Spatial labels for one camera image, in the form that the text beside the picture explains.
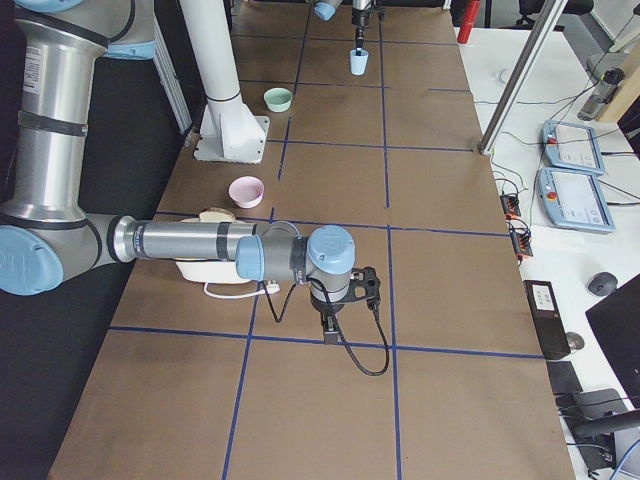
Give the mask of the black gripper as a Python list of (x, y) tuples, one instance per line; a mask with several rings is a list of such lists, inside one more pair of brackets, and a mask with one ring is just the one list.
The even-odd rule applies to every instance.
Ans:
[(335, 345), (339, 338), (337, 313), (340, 312), (344, 306), (326, 303), (314, 295), (310, 295), (310, 299), (312, 306), (320, 314), (324, 343), (326, 345)]
[(369, 25), (371, 9), (352, 8), (352, 25), (355, 27), (355, 50), (357, 54), (363, 51), (363, 30)]

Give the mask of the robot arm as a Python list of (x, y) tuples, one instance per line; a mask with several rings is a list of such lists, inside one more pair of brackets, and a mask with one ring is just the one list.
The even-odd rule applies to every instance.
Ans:
[[(338, 0), (320, 0), (313, 2), (315, 15), (323, 21), (329, 21), (342, 4)], [(380, 2), (375, 0), (352, 0), (351, 1), (351, 24), (354, 27), (355, 55), (362, 56), (364, 53), (364, 34), (369, 25), (372, 13), (378, 10)]]
[[(26, 41), (14, 5), (1, 4), (1, 198), (11, 197)], [(178, 155), (178, 135), (154, 64), (100, 58), (89, 115), (80, 204), (91, 212), (148, 218)], [(105, 266), (48, 293), (1, 296), (1, 349), (99, 342), (130, 266)]]

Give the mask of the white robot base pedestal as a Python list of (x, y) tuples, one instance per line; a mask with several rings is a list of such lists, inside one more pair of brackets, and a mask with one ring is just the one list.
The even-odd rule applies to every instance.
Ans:
[(270, 126), (244, 103), (221, 1), (180, 3), (207, 106), (194, 156), (200, 161), (258, 164)]

